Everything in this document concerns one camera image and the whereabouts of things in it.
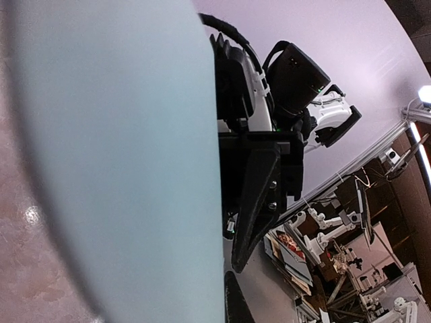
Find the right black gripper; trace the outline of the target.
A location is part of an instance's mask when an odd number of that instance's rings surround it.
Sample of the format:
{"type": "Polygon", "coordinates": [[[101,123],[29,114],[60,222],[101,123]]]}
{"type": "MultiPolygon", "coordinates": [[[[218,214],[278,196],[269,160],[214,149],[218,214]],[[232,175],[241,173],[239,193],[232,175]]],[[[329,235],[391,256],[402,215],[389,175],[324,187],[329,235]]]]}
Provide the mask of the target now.
{"type": "Polygon", "coordinates": [[[315,125],[308,106],[329,77],[285,40],[273,47],[264,62],[251,47],[235,47],[248,60],[254,113],[218,122],[222,200],[225,205],[240,205],[231,264],[241,273],[277,218],[275,210],[266,209],[265,201],[282,204],[302,194],[304,149],[315,125]]]}

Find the teal paper envelope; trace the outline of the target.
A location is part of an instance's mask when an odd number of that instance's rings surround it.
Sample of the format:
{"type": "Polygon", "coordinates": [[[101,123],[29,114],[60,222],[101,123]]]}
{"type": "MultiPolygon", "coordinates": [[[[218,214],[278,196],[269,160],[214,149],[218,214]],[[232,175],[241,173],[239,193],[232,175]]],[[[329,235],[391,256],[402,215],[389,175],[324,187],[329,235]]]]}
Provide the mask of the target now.
{"type": "Polygon", "coordinates": [[[6,1],[24,164],[106,322],[223,322],[213,51],[191,1],[6,1]]]}

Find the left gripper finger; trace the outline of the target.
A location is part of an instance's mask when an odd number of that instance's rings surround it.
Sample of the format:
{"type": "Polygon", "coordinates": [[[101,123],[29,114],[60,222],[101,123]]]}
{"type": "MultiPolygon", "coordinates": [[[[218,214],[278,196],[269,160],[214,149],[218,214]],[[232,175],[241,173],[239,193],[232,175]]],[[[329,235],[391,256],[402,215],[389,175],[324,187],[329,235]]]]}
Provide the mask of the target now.
{"type": "Polygon", "coordinates": [[[236,275],[232,271],[227,271],[224,275],[224,299],[225,322],[255,323],[236,275]]]}

